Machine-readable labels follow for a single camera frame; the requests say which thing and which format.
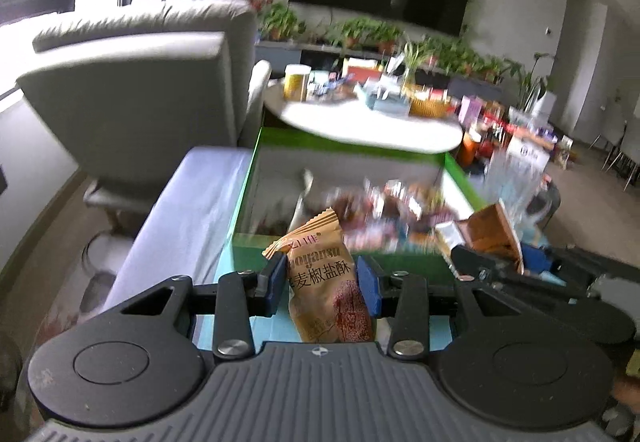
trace white round table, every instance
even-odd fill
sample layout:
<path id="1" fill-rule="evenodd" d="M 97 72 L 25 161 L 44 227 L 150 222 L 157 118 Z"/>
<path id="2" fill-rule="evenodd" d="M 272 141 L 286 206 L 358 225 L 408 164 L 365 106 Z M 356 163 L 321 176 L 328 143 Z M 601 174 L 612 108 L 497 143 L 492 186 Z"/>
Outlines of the white round table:
<path id="1" fill-rule="evenodd" d="M 339 143 L 443 153 L 458 148 L 462 127 L 452 117 L 394 117 L 368 109 L 357 99 L 338 103 L 292 102 L 283 98 L 282 84 L 264 92 L 265 106 L 287 125 Z"/>

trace box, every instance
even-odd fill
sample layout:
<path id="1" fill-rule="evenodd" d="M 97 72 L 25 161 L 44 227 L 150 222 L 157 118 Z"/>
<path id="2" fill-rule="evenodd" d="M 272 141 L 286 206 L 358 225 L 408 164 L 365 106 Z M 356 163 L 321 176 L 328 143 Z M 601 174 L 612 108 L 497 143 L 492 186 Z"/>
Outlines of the box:
<path id="1" fill-rule="evenodd" d="M 341 187 L 362 188 L 364 178 L 369 178 L 375 185 L 394 178 L 437 183 L 447 204 L 461 219 L 484 207 L 484 202 L 448 153 L 421 154 L 347 145 L 298 130 L 263 128 L 233 225 L 232 252 L 236 271 L 263 268 L 262 251 L 277 237 L 252 235 L 249 231 L 271 203 L 282 202 L 283 209 L 295 207 L 302 191 L 305 168 L 314 173 L 315 181 L 325 180 Z M 439 255 L 372 255 L 388 272 L 406 270 L 425 275 L 432 283 L 447 283 L 452 279 L 449 264 Z"/>
<path id="2" fill-rule="evenodd" d="M 375 95 L 367 93 L 360 83 L 354 86 L 353 91 L 358 97 L 358 100 L 369 110 L 375 110 L 388 115 L 396 115 L 398 117 L 407 117 L 409 110 L 411 110 L 411 101 L 408 99 L 395 97 L 377 99 Z"/>

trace light switch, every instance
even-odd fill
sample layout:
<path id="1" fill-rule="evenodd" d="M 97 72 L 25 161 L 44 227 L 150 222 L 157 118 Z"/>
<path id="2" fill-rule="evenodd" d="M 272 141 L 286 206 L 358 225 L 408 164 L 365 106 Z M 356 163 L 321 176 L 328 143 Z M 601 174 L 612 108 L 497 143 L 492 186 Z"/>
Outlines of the light switch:
<path id="1" fill-rule="evenodd" d="M 6 178 L 4 178 L 4 171 L 2 171 L 2 166 L 0 166 L 0 195 L 4 193 L 6 190 Z"/>

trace round black disc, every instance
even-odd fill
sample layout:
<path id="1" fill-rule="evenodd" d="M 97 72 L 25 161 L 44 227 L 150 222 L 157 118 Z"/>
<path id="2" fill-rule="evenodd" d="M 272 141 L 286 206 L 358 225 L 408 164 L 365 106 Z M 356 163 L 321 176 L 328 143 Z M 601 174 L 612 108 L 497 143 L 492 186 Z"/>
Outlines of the round black disc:
<path id="1" fill-rule="evenodd" d="M 29 385 L 48 416 L 91 428 L 144 424 L 187 401 L 204 378 L 190 340 L 160 316 L 105 313 L 41 346 Z"/>
<path id="2" fill-rule="evenodd" d="M 596 299 L 581 299 L 574 305 L 563 304 L 554 310 L 554 317 L 602 345 L 625 343 L 636 333 L 636 324 L 627 314 Z"/>
<path id="3" fill-rule="evenodd" d="M 596 345 L 527 316 L 492 318 L 455 339 L 438 374 L 446 391 L 478 416 L 536 431 L 592 419 L 613 381 L 611 363 Z"/>

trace armchair cushion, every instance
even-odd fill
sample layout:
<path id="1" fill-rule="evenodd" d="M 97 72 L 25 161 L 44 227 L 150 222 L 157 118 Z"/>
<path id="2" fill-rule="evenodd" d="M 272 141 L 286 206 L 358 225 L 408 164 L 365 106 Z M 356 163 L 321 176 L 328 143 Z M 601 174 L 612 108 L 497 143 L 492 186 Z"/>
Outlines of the armchair cushion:
<path id="1" fill-rule="evenodd" d="M 108 8 L 103 12 L 65 13 L 33 39 L 42 52 L 91 40 L 156 32 L 222 31 L 231 59 L 236 130 L 247 111 L 247 90 L 255 61 L 257 20 L 245 0 L 172 0 L 153 5 Z"/>
<path id="2" fill-rule="evenodd" d="M 18 85 L 89 175 L 164 185 L 194 145 L 237 144 L 228 54 L 222 32 L 120 36 L 41 53 Z"/>
<path id="3" fill-rule="evenodd" d="M 242 148 L 255 148 L 258 133 L 260 133 L 260 127 L 262 126 L 264 90 L 267 88 L 270 76 L 271 64 L 265 60 L 258 61 L 255 64 L 249 83 L 249 103 L 246 110 L 246 120 L 238 141 L 238 145 L 242 146 Z"/>

